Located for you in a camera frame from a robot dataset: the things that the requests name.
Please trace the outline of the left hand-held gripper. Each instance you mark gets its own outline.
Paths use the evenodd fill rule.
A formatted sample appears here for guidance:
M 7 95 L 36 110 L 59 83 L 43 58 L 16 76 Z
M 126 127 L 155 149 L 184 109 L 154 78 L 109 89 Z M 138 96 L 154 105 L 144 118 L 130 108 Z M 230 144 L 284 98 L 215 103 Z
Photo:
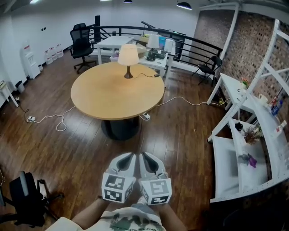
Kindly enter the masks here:
M 124 203 L 133 190 L 136 178 L 136 155 L 124 153 L 114 158 L 103 174 L 102 198 L 107 201 Z

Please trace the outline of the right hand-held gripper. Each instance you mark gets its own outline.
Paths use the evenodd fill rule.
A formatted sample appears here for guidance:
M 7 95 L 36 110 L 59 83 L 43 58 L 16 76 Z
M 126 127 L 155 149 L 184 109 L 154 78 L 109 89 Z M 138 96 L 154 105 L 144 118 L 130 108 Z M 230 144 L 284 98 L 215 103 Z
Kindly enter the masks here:
M 148 152 L 142 152 L 140 164 L 140 191 L 148 205 L 168 203 L 172 196 L 171 179 L 164 163 Z

